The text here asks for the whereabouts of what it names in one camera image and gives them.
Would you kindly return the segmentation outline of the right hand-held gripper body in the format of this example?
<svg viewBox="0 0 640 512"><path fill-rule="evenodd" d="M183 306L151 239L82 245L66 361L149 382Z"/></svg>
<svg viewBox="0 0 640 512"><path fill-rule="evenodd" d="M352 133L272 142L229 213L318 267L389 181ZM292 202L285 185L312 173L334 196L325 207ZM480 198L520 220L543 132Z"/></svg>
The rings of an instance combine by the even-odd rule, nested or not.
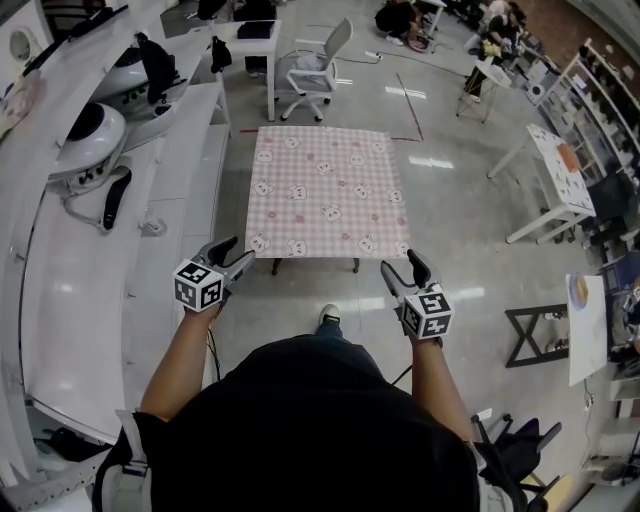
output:
<svg viewBox="0 0 640 512"><path fill-rule="evenodd" d="M439 284L429 290L406 295L400 301L399 320L404 333L416 341L449 334L454 309Z"/></svg>

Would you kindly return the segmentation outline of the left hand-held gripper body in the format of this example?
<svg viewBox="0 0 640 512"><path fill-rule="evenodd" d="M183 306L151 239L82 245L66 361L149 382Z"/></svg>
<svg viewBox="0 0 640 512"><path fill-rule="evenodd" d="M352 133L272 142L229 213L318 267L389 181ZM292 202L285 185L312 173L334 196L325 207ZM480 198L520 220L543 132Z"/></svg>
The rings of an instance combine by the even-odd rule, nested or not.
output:
<svg viewBox="0 0 640 512"><path fill-rule="evenodd" d="M198 254L183 260L173 272L174 298L186 310L204 312L215 305L223 308L232 292L224 287L220 266L198 262Z"/></svg>

